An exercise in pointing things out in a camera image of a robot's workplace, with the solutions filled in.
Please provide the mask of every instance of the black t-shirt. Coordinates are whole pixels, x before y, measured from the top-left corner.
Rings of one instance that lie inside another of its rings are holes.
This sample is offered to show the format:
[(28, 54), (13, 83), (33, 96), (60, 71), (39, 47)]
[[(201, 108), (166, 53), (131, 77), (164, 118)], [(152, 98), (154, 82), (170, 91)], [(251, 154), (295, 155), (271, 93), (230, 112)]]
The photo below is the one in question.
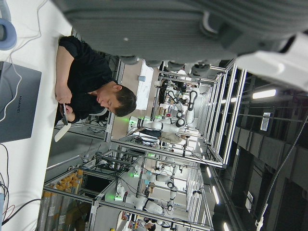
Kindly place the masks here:
[(97, 114), (104, 107), (96, 101), (96, 96), (88, 94), (102, 85), (114, 81), (108, 62), (96, 53), (85, 42), (79, 41), (74, 36), (62, 37), (59, 46), (64, 47), (73, 57), (67, 85), (72, 92), (71, 103), (75, 120), (72, 123), (85, 119), (89, 114)]

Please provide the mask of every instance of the short black hair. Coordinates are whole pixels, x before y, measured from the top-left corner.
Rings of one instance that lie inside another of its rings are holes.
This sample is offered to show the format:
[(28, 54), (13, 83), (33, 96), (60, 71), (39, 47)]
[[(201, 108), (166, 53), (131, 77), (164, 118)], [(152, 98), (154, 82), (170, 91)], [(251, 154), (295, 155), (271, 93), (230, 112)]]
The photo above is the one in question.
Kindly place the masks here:
[(115, 94), (116, 99), (121, 104), (115, 109), (115, 115), (118, 117), (127, 116), (129, 113), (133, 112), (136, 109), (137, 100), (137, 97), (130, 89), (123, 85), (121, 86), (122, 89)]
[(155, 230), (156, 230), (156, 225), (155, 224), (153, 224), (152, 227), (148, 228), (148, 231), (155, 231)]

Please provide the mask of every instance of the label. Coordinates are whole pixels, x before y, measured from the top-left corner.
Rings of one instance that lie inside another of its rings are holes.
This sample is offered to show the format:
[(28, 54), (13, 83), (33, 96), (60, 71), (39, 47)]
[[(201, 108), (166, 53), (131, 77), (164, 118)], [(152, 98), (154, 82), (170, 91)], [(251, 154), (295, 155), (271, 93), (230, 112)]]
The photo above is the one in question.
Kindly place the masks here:
[(49, 217), (54, 215), (54, 209), (55, 209), (55, 206), (49, 208), (49, 212), (48, 212)]
[(65, 223), (65, 217), (66, 215), (59, 216), (59, 224)]

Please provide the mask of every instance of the white cable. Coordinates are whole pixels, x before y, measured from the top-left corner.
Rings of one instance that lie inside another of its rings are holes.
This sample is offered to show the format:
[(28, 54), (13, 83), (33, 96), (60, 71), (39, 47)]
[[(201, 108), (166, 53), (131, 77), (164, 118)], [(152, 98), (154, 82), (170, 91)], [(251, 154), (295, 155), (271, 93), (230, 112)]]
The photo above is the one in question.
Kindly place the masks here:
[(38, 35), (37, 35), (36, 37), (34, 37), (34, 38), (28, 40), (25, 44), (23, 44), (21, 47), (17, 48), (16, 50), (13, 50), (13, 51), (10, 53), (10, 55), (9, 55), (10, 63), (13, 65), (13, 68), (14, 68), (15, 73), (20, 77), (20, 79), (19, 79), (19, 81), (18, 81), (18, 83), (17, 83), (17, 86), (16, 86), (16, 94), (15, 94), (14, 98), (13, 98), (11, 101), (9, 101), (9, 102), (7, 103), (7, 105), (5, 105), (5, 107), (4, 107), (4, 116), (3, 116), (2, 119), (0, 119), (0, 122), (3, 121), (3, 120), (5, 119), (5, 117), (6, 117), (6, 108), (16, 99), (17, 93), (18, 93), (18, 86), (19, 86), (21, 80), (23, 79), (22, 76), (21, 76), (19, 73), (17, 73), (17, 71), (16, 71), (16, 69), (15, 69), (15, 65), (13, 64), (13, 61), (12, 61), (12, 54), (13, 54), (14, 52), (16, 52), (16, 51), (22, 49), (22, 48), (23, 48), (26, 44), (28, 44), (30, 41), (33, 41), (33, 40), (35, 40), (35, 39), (38, 39), (38, 38), (40, 38), (40, 37), (42, 36), (41, 30), (40, 30), (39, 14), (38, 14), (38, 13), (39, 13), (39, 10), (47, 3), (47, 1), (48, 1), (48, 0), (44, 0), (44, 1), (38, 6), (38, 8), (37, 8), (38, 30), (39, 30), (39, 31), (38, 31)]

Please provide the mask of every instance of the man's hand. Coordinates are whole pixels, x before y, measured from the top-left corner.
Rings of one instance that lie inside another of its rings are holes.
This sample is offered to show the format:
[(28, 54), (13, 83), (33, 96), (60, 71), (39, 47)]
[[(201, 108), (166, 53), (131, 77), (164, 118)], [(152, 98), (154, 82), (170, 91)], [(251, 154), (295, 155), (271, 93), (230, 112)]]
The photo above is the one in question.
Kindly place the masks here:
[(71, 106), (66, 105), (66, 116), (67, 116), (67, 120), (70, 122), (75, 120), (75, 113), (73, 112), (73, 109)]
[(59, 103), (71, 103), (72, 92), (67, 85), (56, 84), (55, 94)]

